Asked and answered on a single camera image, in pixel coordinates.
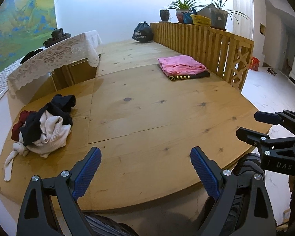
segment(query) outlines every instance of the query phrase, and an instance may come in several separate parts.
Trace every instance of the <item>doorway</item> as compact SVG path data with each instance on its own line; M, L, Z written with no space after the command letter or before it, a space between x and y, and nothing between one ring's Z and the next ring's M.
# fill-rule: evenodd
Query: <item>doorway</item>
M279 70L287 77L292 70L295 58L295 29L285 25L286 36L283 40L283 63Z

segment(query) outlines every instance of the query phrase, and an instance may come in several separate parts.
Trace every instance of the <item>metal screw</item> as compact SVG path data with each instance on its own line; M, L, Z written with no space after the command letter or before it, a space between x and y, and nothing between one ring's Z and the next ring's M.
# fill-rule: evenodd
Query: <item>metal screw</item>
M254 174L254 179L255 180L260 180L261 179L261 176L259 174Z
M231 175L231 171L230 170L223 170L223 174L225 176L230 176Z
M67 170L61 172L61 176L63 176L63 177L66 177L66 176L68 176L69 174L70 174L70 172L67 171Z
M39 176L33 176L32 177L32 181L34 181L34 182L37 181L38 179L39 179Z

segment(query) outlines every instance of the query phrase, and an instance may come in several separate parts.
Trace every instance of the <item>black bag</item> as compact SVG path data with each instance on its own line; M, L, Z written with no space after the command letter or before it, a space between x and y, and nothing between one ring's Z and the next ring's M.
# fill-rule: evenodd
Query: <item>black bag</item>
M23 64L24 62L28 61L31 57L35 56L36 54L40 53L43 51L43 49L38 49L36 51L31 51L25 55L25 57L22 59L20 64Z
M152 29L146 22L139 23L138 26L134 29L132 39L139 42L152 41L153 40Z

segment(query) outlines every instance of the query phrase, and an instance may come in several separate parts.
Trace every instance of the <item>gray pot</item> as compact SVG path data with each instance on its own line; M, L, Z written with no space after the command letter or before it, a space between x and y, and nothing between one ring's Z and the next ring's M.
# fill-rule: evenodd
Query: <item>gray pot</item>
M211 25L215 28L225 29L228 11L210 8Z
M168 22L169 20L169 10L160 10L159 15L163 22Z

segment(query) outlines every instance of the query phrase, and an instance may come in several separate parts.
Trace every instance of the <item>dark ceramic vase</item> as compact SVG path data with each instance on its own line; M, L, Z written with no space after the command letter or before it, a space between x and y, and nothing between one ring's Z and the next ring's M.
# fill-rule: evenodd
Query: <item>dark ceramic vase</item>
M160 10L159 15L163 22L168 22L169 20L169 10Z

